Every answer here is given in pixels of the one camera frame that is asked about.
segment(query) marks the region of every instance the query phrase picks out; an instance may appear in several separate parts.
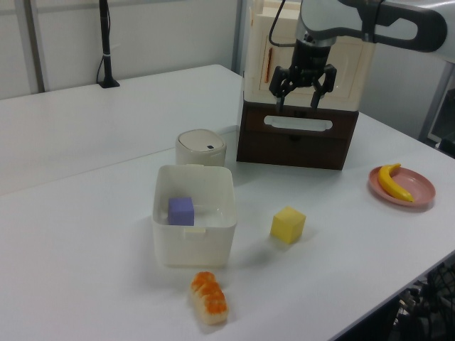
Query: black cable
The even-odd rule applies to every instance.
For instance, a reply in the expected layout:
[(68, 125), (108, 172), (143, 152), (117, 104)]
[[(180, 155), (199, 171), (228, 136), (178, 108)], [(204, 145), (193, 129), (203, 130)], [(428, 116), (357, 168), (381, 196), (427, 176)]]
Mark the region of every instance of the black cable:
[(428, 312), (427, 320), (428, 320), (428, 341), (432, 341), (433, 322), (432, 322), (432, 314), (430, 312)]
[(444, 276), (445, 274), (447, 273), (450, 273), (452, 275), (452, 278), (454, 277), (453, 273), (450, 272), (449, 270), (446, 270), (445, 271), (445, 274), (443, 274), (441, 272), (441, 267), (438, 266), (437, 267), (437, 273), (439, 275), (439, 278), (441, 279), (442, 283), (443, 283), (443, 286), (441, 288), (439, 288), (438, 291), (442, 291), (444, 289), (447, 289), (447, 295), (449, 296), (450, 298), (450, 314), (449, 316), (447, 316), (446, 314), (446, 306), (445, 305), (442, 305), (440, 300), (441, 298), (439, 298), (438, 303), (440, 303), (440, 313), (444, 319), (444, 323), (446, 324), (446, 338), (448, 340), (453, 340), (454, 339), (454, 301), (453, 301), (453, 293), (452, 291), (450, 290), (450, 287), (448, 285), (448, 283), (446, 283), (445, 279), (444, 279)]
[[(106, 7), (107, 7), (107, 36), (110, 36), (111, 35), (111, 13), (109, 12), (109, 4), (108, 3), (106, 3)], [(98, 77), (100, 76), (101, 65), (102, 65), (102, 62), (104, 62), (104, 61), (105, 61), (105, 57), (102, 56), (101, 57), (101, 61), (100, 61), (100, 65), (98, 66), (96, 84), (98, 84)]]
[(285, 2), (286, 2), (286, 0), (283, 0), (282, 3), (281, 3), (281, 5), (279, 5), (277, 15), (275, 16), (275, 19), (273, 20), (272, 27), (270, 28), (270, 32), (269, 32), (269, 42), (270, 42), (272, 45), (277, 46), (277, 47), (279, 47), (279, 48), (293, 48), (296, 44), (280, 44), (280, 43), (275, 43), (275, 42), (272, 40), (273, 30), (275, 29), (275, 25), (277, 24), (279, 14), (282, 12), (282, 9), (283, 9), (283, 6), (284, 6), (284, 3), (285, 3)]

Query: banana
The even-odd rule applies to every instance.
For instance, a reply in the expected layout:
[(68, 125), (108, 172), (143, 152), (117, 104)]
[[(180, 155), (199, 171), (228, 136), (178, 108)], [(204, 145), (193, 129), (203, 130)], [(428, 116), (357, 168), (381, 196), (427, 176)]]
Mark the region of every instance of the banana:
[(390, 176), (390, 174), (392, 174), (392, 172), (399, 167), (401, 167), (401, 164), (399, 163), (381, 167), (378, 174), (379, 184), (385, 192), (389, 193), (394, 198), (414, 202), (414, 198), (411, 193), (398, 185)]

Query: small white container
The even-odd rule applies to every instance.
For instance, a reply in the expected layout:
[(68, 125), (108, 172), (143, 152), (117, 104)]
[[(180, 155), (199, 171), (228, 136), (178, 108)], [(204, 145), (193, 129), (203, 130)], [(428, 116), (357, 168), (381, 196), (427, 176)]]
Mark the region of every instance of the small white container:
[(178, 165), (224, 166), (226, 143), (213, 131), (196, 129), (180, 134), (176, 140)]
[[(168, 224), (168, 200), (191, 197), (194, 226)], [(237, 211), (230, 170), (162, 166), (152, 215), (157, 260), (167, 266), (223, 266), (229, 258)]]

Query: plastic bin handle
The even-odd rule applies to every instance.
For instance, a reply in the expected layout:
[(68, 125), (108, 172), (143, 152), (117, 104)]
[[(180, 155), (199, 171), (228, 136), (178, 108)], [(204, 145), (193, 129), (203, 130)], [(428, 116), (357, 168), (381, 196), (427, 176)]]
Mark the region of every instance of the plastic bin handle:
[(202, 240), (206, 230), (201, 227), (191, 227), (183, 230), (183, 238), (187, 240)]

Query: plate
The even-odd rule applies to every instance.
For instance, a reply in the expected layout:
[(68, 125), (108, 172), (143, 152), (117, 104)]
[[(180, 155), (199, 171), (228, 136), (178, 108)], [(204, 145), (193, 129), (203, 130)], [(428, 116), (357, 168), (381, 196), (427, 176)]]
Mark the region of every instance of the plate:
[(414, 172), (413, 170), (400, 167), (394, 172), (392, 178), (398, 185), (412, 194), (414, 202), (396, 199), (385, 192), (379, 184), (379, 170), (380, 167), (376, 167), (370, 172), (370, 176), (368, 177), (370, 187), (379, 196), (390, 202), (403, 206), (423, 206), (430, 203), (436, 195), (436, 190), (434, 189), (433, 184), (427, 178)]

